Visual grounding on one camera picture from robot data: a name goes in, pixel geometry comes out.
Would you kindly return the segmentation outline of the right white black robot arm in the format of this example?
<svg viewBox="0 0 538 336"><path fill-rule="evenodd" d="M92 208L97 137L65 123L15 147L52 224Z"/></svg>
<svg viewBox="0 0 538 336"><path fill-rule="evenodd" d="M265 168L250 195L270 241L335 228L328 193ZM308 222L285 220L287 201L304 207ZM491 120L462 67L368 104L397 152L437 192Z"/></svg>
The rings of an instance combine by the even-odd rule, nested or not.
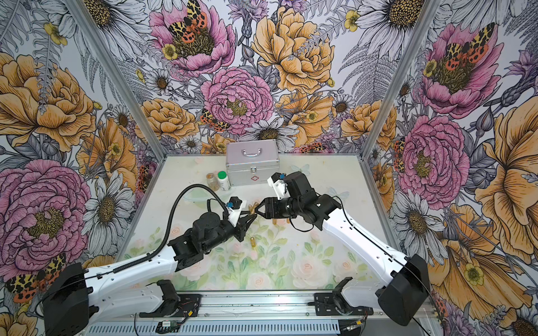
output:
<svg viewBox="0 0 538 336"><path fill-rule="evenodd" d="M375 291L379 308L393 322L407 326L430 296L427 263L415 254L407 256L379 240L345 210L338 197L319 194L302 172L274 173L267 180L275 196L260 204L265 219L302 218L338 239L375 272L380 287Z"/></svg>

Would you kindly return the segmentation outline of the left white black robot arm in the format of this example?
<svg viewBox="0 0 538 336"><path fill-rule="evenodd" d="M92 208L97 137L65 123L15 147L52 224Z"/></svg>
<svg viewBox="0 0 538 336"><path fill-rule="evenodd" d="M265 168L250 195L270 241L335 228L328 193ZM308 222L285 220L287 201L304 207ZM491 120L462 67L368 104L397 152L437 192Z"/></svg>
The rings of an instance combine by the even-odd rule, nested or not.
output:
<svg viewBox="0 0 538 336"><path fill-rule="evenodd" d="M46 334L76 335L101 319L129 314L174 314L179 298L170 281L158 280L147 289L131 287L192 267L231 238L242 242L256 217L241 211L222 219L207 212L183 235L146 256L99 267L66 267L42 301Z"/></svg>

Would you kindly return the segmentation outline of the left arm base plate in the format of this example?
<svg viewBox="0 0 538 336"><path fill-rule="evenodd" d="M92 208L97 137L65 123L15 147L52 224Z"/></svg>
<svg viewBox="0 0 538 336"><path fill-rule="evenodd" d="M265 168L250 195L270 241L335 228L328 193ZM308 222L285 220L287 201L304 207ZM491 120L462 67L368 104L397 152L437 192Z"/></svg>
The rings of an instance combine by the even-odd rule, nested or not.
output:
<svg viewBox="0 0 538 336"><path fill-rule="evenodd" d="M157 297L161 303L154 309L140 312L141 318L197 317L202 295L178 293L170 280L159 280L149 284L156 285Z"/></svg>

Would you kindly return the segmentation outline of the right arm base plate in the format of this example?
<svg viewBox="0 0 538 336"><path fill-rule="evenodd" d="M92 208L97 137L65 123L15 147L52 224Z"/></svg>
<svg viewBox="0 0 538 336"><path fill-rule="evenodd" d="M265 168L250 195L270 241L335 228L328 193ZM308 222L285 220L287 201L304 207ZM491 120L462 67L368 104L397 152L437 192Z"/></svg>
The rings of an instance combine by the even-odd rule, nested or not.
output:
<svg viewBox="0 0 538 336"><path fill-rule="evenodd" d="M352 277L346 277L338 283L330 293L315 293L314 301L308 306L315 308L317 316L369 316L374 313L372 307L352 306L343 297L343 289L352 281Z"/></svg>

